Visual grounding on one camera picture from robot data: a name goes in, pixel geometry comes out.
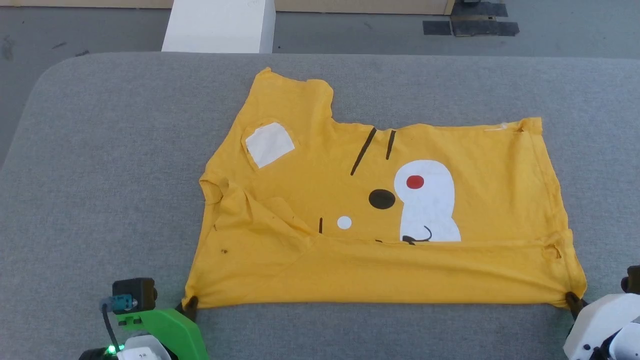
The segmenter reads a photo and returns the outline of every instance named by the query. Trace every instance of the white block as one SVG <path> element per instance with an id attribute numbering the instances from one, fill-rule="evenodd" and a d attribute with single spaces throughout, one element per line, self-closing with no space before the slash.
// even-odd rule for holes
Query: white block
<path id="1" fill-rule="evenodd" d="M 271 53 L 273 0 L 174 0 L 162 51 Z"/>

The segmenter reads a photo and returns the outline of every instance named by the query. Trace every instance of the black stripe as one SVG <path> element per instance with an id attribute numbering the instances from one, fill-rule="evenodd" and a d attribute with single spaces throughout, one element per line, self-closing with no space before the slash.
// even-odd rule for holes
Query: black stripe
<path id="1" fill-rule="evenodd" d="M 373 136 L 376 134 L 376 128 L 374 127 L 373 129 L 371 129 L 371 132 L 369 133 L 369 136 L 367 137 L 366 141 L 364 142 L 364 145 L 362 146 L 362 149 L 360 149 L 360 154 L 358 154 L 358 158 L 356 159 L 355 164 L 353 164 L 353 168 L 351 169 L 351 175 L 353 175 L 356 172 L 356 168 L 358 167 L 358 164 L 360 164 L 360 161 L 362 160 L 362 157 L 364 156 L 364 153 L 367 152 L 367 148 L 369 147 L 369 144 L 371 143 L 371 140 L 373 140 Z"/>
<path id="2" fill-rule="evenodd" d="M 474 6 L 456 3 L 451 9 L 451 16 L 500 16 L 508 17 L 507 6 L 505 4 L 489 3 L 486 1 L 475 3 Z"/>
<path id="3" fill-rule="evenodd" d="M 514 37 L 520 32 L 517 22 L 492 20 L 452 20 L 451 28 L 453 29 L 453 35 L 457 37 L 474 37 L 476 35 Z"/>
<path id="4" fill-rule="evenodd" d="M 387 145 L 387 160 L 389 160 L 389 155 L 391 155 L 391 148 L 394 146 L 395 138 L 396 130 L 391 130 L 391 135 L 389 135 L 389 145 Z"/>
<path id="5" fill-rule="evenodd" d="M 422 33 L 425 35 L 451 35 L 449 21 L 423 21 Z"/>

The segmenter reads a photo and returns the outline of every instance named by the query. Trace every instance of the white robot part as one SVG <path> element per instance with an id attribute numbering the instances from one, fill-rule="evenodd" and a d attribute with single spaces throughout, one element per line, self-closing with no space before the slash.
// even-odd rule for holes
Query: white robot part
<path id="1" fill-rule="evenodd" d="M 117 354 L 118 360 L 160 360 L 148 347 L 130 348 Z"/>
<path id="2" fill-rule="evenodd" d="M 124 343 L 124 349 L 117 354 L 118 360 L 171 360 L 164 346 L 153 335 L 129 338 Z"/>
<path id="3" fill-rule="evenodd" d="M 612 360 L 640 359 L 640 323 L 629 323 L 609 345 Z"/>
<path id="4" fill-rule="evenodd" d="M 564 353 L 569 360 L 588 360 L 595 347 L 599 347 L 603 341 L 629 325 L 638 316 L 640 316 L 640 295 L 633 293 L 606 295 L 582 309 L 564 343 Z M 631 326 L 629 329 L 625 338 L 626 336 L 633 337 L 637 331 L 635 326 Z M 640 343 L 637 338 L 631 339 L 630 343 L 622 340 L 623 338 L 616 341 L 616 338 L 614 338 L 614 342 L 618 343 L 620 356 L 626 354 L 626 348 L 637 348 L 638 345 L 634 345 L 634 343 Z M 626 360 L 626 357 L 615 359 Z"/>

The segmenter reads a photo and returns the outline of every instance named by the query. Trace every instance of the blue connector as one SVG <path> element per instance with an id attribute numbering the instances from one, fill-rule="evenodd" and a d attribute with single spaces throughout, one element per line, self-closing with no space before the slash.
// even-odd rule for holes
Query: blue connector
<path id="1" fill-rule="evenodd" d="M 112 312 L 131 310 L 136 307 L 136 305 L 138 305 L 138 302 L 136 301 L 136 299 L 132 298 L 131 295 L 126 294 L 106 297 L 102 299 L 102 301 L 100 301 L 101 309 L 104 304 L 107 305 L 107 311 Z"/>

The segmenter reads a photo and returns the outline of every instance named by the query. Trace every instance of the red dot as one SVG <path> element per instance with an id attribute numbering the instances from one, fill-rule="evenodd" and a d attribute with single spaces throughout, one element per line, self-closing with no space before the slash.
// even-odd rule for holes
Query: red dot
<path id="1" fill-rule="evenodd" d="M 406 185 L 409 187 L 409 189 L 419 189 L 422 188 L 422 185 L 424 185 L 424 179 L 420 175 L 411 175 L 406 180 Z"/>

